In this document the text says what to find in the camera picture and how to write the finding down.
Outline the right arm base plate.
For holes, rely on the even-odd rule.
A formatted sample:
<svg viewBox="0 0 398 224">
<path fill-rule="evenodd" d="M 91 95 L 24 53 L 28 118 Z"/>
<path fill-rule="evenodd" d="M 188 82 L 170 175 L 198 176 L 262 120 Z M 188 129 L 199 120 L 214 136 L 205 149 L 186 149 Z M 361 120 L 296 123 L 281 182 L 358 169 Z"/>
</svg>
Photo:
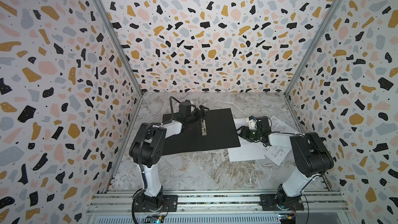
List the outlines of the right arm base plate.
<svg viewBox="0 0 398 224">
<path fill-rule="evenodd" d="M 303 211 L 301 197 L 287 197 L 281 194 L 261 194 L 260 206 L 263 211 Z"/>
</svg>

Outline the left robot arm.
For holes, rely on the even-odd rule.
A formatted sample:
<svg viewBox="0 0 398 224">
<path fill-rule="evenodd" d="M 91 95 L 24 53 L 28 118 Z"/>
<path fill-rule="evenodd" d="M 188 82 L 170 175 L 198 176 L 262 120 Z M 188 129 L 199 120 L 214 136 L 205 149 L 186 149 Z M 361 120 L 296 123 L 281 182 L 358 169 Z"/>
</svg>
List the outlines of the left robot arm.
<svg viewBox="0 0 398 224">
<path fill-rule="evenodd" d="M 159 180 L 159 162 L 167 138 L 190 131 L 201 122 L 210 109 L 196 106 L 190 100 L 181 102 L 169 98 L 171 119 L 164 122 L 142 123 L 129 149 L 129 156 L 137 164 L 143 187 L 133 197 L 133 207 L 143 201 L 149 208 L 163 207 L 163 187 Z"/>
</svg>

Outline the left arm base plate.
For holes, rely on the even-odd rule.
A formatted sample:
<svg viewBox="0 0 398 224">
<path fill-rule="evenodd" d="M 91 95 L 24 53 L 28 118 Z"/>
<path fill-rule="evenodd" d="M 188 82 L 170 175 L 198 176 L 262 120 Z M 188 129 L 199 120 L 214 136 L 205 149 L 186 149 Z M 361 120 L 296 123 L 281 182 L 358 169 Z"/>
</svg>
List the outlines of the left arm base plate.
<svg viewBox="0 0 398 224">
<path fill-rule="evenodd" d="M 139 196 L 134 204 L 136 213 L 143 212 L 176 212 L 178 204 L 177 195 L 160 195 L 157 197 L 149 197 L 146 195 Z"/>
</svg>

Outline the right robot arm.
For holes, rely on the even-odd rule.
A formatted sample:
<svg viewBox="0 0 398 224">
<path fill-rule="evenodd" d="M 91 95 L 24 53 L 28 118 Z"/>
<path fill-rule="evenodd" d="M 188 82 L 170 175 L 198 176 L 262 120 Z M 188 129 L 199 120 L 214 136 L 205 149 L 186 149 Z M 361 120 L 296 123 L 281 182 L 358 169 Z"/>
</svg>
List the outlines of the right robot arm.
<svg viewBox="0 0 398 224">
<path fill-rule="evenodd" d="M 303 210 L 302 193 L 316 177 L 333 168 L 334 162 L 320 136 L 316 132 L 301 134 L 272 129 L 272 121 L 267 116 L 250 116 L 235 119 L 237 134 L 252 144 L 262 144 L 265 148 L 283 147 L 293 152 L 295 170 L 277 188 L 275 194 L 262 194 L 260 205 L 264 211 Z"/>
</svg>

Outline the orange folder black inside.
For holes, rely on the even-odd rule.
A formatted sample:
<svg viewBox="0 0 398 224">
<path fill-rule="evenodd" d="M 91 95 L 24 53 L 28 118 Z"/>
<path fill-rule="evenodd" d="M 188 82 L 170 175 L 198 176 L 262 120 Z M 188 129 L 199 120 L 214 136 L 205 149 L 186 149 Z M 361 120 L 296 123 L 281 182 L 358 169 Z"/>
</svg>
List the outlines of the orange folder black inside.
<svg viewBox="0 0 398 224">
<path fill-rule="evenodd" d="M 211 110 L 192 129 L 167 138 L 162 154 L 209 151 L 241 147 L 232 111 Z"/>
</svg>

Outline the white technical drawing sheet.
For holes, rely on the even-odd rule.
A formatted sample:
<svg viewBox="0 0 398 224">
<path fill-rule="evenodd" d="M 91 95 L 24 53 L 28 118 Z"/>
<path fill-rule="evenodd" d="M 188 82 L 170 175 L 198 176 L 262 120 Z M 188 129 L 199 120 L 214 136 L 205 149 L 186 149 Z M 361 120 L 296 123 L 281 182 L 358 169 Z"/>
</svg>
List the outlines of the white technical drawing sheet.
<svg viewBox="0 0 398 224">
<path fill-rule="evenodd" d="M 288 153 L 292 150 L 290 137 L 300 134 L 276 117 L 270 118 L 272 122 L 272 132 L 269 135 L 270 145 L 258 144 L 265 154 L 276 165 L 281 165 Z"/>
</svg>

